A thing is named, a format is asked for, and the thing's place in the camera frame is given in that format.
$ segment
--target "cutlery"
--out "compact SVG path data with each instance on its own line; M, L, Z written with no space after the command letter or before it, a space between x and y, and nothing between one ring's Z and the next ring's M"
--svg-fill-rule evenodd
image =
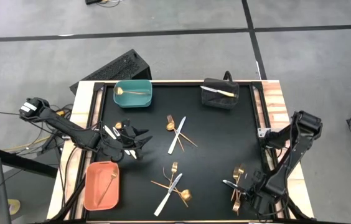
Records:
M168 125L172 122L172 130L174 130L175 124L174 124L174 121L172 121L171 115L167 115L167 121L168 121L168 124L167 124L167 126L166 126L166 129L167 129ZM180 146L181 146L182 151L185 152L185 151L184 151L184 147L182 146L182 143L181 143L180 138L177 137L177 139L178 139L178 142L180 143Z
M119 131L113 127L113 132L117 137L120 137ZM130 156L130 154L134 157L134 159L137 159L136 152L134 150L124 150L127 155Z
M232 207L232 211L236 212L238 216L239 216L239 208L240 208L240 198L236 198L235 203L233 204L233 207Z
M238 183L239 183L239 179L240 179L240 176L241 176L241 174L243 174L243 173L245 173L245 170L244 169L242 169L242 165L238 168L238 170L236 170L236 168L233 170L233 178L235 179L235 177L236 176L238 176L238 178L237 179L235 179L236 180L236 184L238 185Z
M229 96L229 97L236 97L236 94L233 94L233 93L230 93L230 92L227 92L227 91L216 90L216 89L213 89L213 88L210 88L210 87L207 87L207 86L200 86L200 87L202 89L204 89L204 90L212 91L214 93L220 93L220 94L223 94L223 95Z
M235 179L235 183L238 183L238 178L239 178L239 167L235 167L233 169L233 173L232 173L232 177ZM235 189L232 192L232 196L231 196L231 201L233 200L233 196L235 195Z
M182 177L182 174L179 174L179 175L175 178L174 182L173 182L173 183L171 184L171 186L169 187L169 190L167 191L166 196L164 197L164 199L162 200L162 202L161 202L161 203L159 204L159 206L157 207L157 209L156 209L156 211L155 211L155 213L154 213L155 216L159 216L159 214L161 213L161 211L162 211L164 205L166 204L167 200L169 199L171 192L174 190L174 188L176 187L178 181L180 181L181 177Z
M178 168L178 162L173 162L173 166L171 167L171 180L170 180L170 185L171 185L171 182L173 181L173 176L174 176L174 174L177 172L177 168Z
M177 138L178 138L178 135L179 135L180 132L181 132L182 126L184 125L185 119L187 119L186 116L184 116L184 118L182 118L181 123L180 123L180 125L178 126L178 129L177 129L176 132L175 132L175 138L173 139L173 142L172 142L171 145L170 145L169 151L167 152L167 153L169 153L169 154L172 154L172 153L173 153L174 146L176 146Z
M243 195L245 194L243 188L237 186L237 185L234 184L233 182L230 182L229 180L223 180L223 183L224 183L224 184L227 184L227 185L230 186L232 189L239 191L241 194L243 194Z
M170 181L170 178L168 178L168 176L166 176L166 173L164 172L164 167L163 167L163 176L164 178L166 178L168 181ZM181 197L181 194L178 194L181 198L181 200L183 201L183 203L185 204L185 206L188 208L188 204L187 202Z
M112 184L113 179L115 179L117 176L118 176L118 170L117 170L117 169L114 169L113 172L112 172L112 174L111 174L111 181L110 181L109 184L106 186L106 190L103 192L103 194L102 194L100 200L98 201L97 207L100 206L100 203L102 202L103 197L105 196L106 192L108 191L109 186Z
M176 124L174 123L173 117L171 115L167 115L167 120L169 121L169 123L167 124L166 129L168 131L176 130ZM194 146L198 147L193 141L191 141L189 138L187 138L187 136L185 136L185 134L180 133L180 135L182 137L184 137L188 142L190 142Z
M151 180L151 182L153 184L156 184L158 186L161 186L161 187L164 187L165 189L168 189L169 187L166 186L166 185L163 185L163 184L159 184L158 182L155 182L153 180ZM174 189L173 190L174 192L178 193L180 196L181 196L181 199L188 202L189 200L192 199L192 194L190 193L190 190L186 189L186 190L183 190L182 192L179 192L178 190Z
M124 91L120 87L115 88L115 94L122 95L123 93L132 93L132 94L139 94L139 95L148 95L149 93L141 93L141 92L134 92L134 91Z

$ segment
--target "wooden table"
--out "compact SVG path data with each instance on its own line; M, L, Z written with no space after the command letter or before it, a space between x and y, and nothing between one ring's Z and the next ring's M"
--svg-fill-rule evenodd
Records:
M106 83L115 83L116 81L106 81ZM202 82L202 80L168 80L160 82ZM269 115L269 122L271 128L281 129L289 125L289 115L286 110L285 102L283 99L283 94L281 90L281 85L277 80L266 80L266 81L256 81L256 80L237 80L237 82L261 82L263 86L264 98L266 102L266 109ZM75 102L73 106L72 116L70 120L79 126L85 128L87 126L87 120L89 117L89 112L91 108L93 89L95 82L94 81L82 81L78 85L77 94L75 97ZM93 120L92 124L98 122L98 113L100 110L100 101L101 101L102 90L98 90L95 102L95 108L93 108ZM259 98L258 90L255 90L256 105L259 114L261 127L265 127L263 109L261 107L261 102ZM74 148L73 142L67 141L63 147L62 157L61 157L61 169L62 173L65 173L65 166L69 158L70 152ZM75 180L78 172L78 166L80 162L82 151L77 149L70 158L67 172L67 181L65 189L65 198L68 199L69 196L73 193L75 188ZM90 152L87 153L86 167L89 161ZM301 165L298 164L294 171L291 173L288 179L288 191L290 197L293 199L294 203L305 213L308 217L313 217L311 203L309 200L306 183L304 181L304 176L302 173ZM77 203L76 215L75 218L81 218L82 208L83 208L83 198L84 190L79 196ZM61 209L62 203L62 187L60 175L57 175L55 181L54 190L52 193L51 203L47 218L54 217L59 210Z

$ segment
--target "black box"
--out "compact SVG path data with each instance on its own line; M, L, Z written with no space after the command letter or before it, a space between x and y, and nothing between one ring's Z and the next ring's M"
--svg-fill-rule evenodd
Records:
M120 57L107 63L89 76L83 78L85 80L131 80L145 79L152 80L151 69L134 49L129 50ZM71 85L70 91L74 95L77 92L78 82Z

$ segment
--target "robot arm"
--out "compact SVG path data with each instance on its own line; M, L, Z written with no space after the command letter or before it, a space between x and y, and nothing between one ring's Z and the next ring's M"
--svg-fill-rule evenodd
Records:
M140 151L142 147L152 138L149 136L142 140L135 139L136 136L148 132L138 130L130 126L129 120L122 122L120 138L114 140L102 131L92 128L83 129L77 124L59 116L50 108L49 102L41 98L28 98L19 109L21 119L31 123L46 122L52 127L70 136L71 140L79 148L101 152L110 157L113 162L122 160L124 150L133 149L136 151L137 159L142 159Z

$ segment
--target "black basket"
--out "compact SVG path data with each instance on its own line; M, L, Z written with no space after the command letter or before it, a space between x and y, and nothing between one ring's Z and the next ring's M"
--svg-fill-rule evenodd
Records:
M203 86L235 94L235 97L229 97L221 93L214 93L202 89L202 104L204 105L230 110L238 103L239 84L232 81L232 76L229 71L225 72L223 80L206 78Z

